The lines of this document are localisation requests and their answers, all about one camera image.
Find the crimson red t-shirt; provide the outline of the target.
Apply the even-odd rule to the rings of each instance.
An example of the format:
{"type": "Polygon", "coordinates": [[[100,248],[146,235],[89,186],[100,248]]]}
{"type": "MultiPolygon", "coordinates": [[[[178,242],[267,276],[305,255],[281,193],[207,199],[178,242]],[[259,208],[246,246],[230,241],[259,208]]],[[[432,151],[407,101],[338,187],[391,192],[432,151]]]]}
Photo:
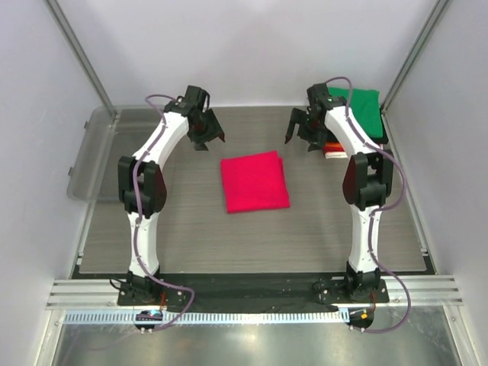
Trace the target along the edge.
{"type": "Polygon", "coordinates": [[[220,173],[229,214],[291,206],[284,162],[277,151],[222,159],[220,173]]]}

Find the clear plastic bin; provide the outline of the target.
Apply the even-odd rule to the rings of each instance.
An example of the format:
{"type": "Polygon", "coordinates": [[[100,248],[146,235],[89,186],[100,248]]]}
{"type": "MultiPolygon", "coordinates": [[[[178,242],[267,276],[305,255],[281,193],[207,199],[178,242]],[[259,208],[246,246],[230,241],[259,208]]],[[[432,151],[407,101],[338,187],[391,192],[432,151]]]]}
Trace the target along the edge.
{"type": "Polygon", "coordinates": [[[93,110],[69,170],[68,196],[88,202],[118,202],[118,161],[142,147],[158,122],[159,114],[142,105],[118,106],[113,113],[104,107],[93,110]]]}

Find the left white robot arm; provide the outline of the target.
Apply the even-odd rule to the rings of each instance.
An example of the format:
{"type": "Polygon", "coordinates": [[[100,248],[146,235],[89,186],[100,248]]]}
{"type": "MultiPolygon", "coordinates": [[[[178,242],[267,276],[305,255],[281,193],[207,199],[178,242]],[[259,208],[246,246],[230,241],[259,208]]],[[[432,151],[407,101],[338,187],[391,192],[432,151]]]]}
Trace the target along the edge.
{"type": "Polygon", "coordinates": [[[197,151],[207,150],[206,144],[214,139],[225,139],[210,108],[210,93],[201,87],[189,85],[183,95],[169,98],[156,112],[159,122],[146,142],[133,155],[120,157],[117,164],[118,197],[130,223],[131,244],[130,266],[119,286],[120,304],[153,304],[168,289],[193,293],[160,277],[157,227],[168,196],[162,170],[184,137],[197,151]]]}

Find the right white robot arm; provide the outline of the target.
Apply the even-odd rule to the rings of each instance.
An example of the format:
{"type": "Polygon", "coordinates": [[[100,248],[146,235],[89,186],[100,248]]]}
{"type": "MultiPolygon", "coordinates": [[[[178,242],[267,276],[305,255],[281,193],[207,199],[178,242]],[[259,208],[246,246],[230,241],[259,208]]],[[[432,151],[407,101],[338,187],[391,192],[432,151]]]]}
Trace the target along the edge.
{"type": "Polygon", "coordinates": [[[356,121],[350,102],[331,95],[325,82],[310,86],[307,99],[306,110],[292,110],[285,141],[296,135],[311,152],[323,149],[332,133],[342,145],[348,157],[342,193],[352,212],[352,250],[339,290],[352,301],[366,301],[380,288],[380,210],[392,191],[393,163],[356,121]]]}

